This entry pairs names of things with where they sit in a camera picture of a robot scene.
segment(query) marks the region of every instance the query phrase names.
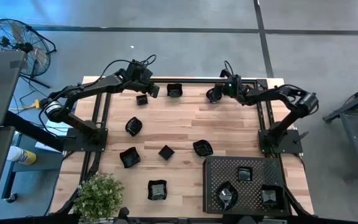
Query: black square block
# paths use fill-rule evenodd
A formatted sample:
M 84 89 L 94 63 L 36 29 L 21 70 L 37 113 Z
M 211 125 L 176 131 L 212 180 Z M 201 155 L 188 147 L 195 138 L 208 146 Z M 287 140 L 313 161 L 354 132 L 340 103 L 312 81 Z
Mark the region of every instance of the black square block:
M 252 181 L 252 168 L 251 167 L 239 167 L 238 179 L 240 181 Z
M 136 96 L 136 104 L 138 106 L 146 105 L 147 103 L 149 103 L 147 101 L 147 95 Z
M 174 150 L 172 150 L 170 147 L 168 147 L 167 145 L 165 145 L 160 152 L 158 152 L 158 154 L 160 154 L 160 156 L 162 156 L 166 161 L 169 160 L 169 158 L 171 158 L 171 156 L 175 153 Z

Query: black perforated tray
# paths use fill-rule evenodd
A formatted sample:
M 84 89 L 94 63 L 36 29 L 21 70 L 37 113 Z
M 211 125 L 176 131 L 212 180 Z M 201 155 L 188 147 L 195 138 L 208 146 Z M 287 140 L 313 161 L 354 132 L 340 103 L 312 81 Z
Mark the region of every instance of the black perforated tray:
M 252 168 L 252 181 L 238 181 L 238 167 Z M 215 201 L 216 189 L 224 182 L 237 189 L 239 199 L 228 211 L 221 210 Z M 285 209 L 265 209 L 262 206 L 261 187 L 266 185 L 284 186 L 283 173 L 279 159 L 256 157 L 209 156 L 203 163 L 203 211 L 214 214 L 231 215 L 290 215 L 287 200 Z

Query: yellow object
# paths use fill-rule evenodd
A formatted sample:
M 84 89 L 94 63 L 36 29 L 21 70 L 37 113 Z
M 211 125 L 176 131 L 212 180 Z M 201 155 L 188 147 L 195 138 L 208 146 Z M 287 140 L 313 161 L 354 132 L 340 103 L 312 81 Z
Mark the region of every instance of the yellow object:
M 26 109 L 30 109 L 30 108 L 41 109 L 41 101 L 40 100 L 35 100 L 35 102 L 33 104 L 31 104 L 30 106 L 26 106 L 25 108 L 9 107 L 10 110 L 26 110 Z
M 17 146 L 11 146 L 7 154 L 6 160 L 18 162 L 24 165 L 31 165 L 35 162 L 37 156 L 35 153 L 27 151 Z
M 18 162 L 20 162 L 21 164 L 24 165 L 31 165 L 35 162 L 35 159 L 37 158 L 37 156 L 35 155 L 35 153 L 24 150 L 23 153 L 23 157 L 21 159 L 18 160 Z
M 35 108 L 36 108 L 36 109 L 41 108 L 41 101 L 40 101 L 40 100 L 35 100 L 34 105 L 35 105 Z

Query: small black bowl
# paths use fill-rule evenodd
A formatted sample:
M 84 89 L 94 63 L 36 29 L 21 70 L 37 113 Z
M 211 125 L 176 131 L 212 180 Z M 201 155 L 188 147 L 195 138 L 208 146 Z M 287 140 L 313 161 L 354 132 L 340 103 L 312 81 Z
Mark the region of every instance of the small black bowl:
M 262 205 L 266 209 L 284 209 L 284 190 L 276 185 L 262 185 Z
M 131 118 L 125 125 L 125 131 L 127 131 L 132 137 L 135 136 L 142 129 L 142 122 L 136 117 Z
M 147 186 L 149 200 L 165 200 L 167 198 L 167 181 L 166 180 L 149 180 Z
M 120 153 L 119 157 L 124 164 L 124 168 L 130 168 L 140 162 L 140 156 L 135 147 L 130 147 L 126 151 Z
M 167 95 L 170 97 L 181 97 L 183 95 L 181 84 L 180 83 L 168 84 L 167 93 L 168 93 Z
M 149 103 L 147 101 L 147 95 L 136 96 L 136 104 L 138 106 L 146 105 L 147 103 Z
M 220 83 L 215 84 L 215 87 L 208 90 L 205 95 L 210 103 L 216 103 L 222 98 L 223 85 Z
M 237 178 L 239 181 L 252 181 L 252 167 L 239 167 L 237 170 Z
M 194 142 L 193 148 L 194 151 L 197 153 L 197 155 L 200 157 L 206 157 L 214 154 L 214 151 L 212 150 L 212 146 L 207 140 L 199 140 L 197 142 Z
M 215 193 L 215 201 L 224 211 L 232 208 L 239 199 L 239 193 L 229 181 L 220 185 Z

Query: white bottle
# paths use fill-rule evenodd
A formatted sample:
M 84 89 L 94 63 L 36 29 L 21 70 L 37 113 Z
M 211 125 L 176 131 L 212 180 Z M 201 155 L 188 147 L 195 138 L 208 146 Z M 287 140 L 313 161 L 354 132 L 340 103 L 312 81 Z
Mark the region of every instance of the white bottle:
M 6 160 L 18 162 L 25 165 L 31 165 L 35 162 L 37 156 L 30 151 L 21 149 L 17 146 L 11 146 L 7 154 Z

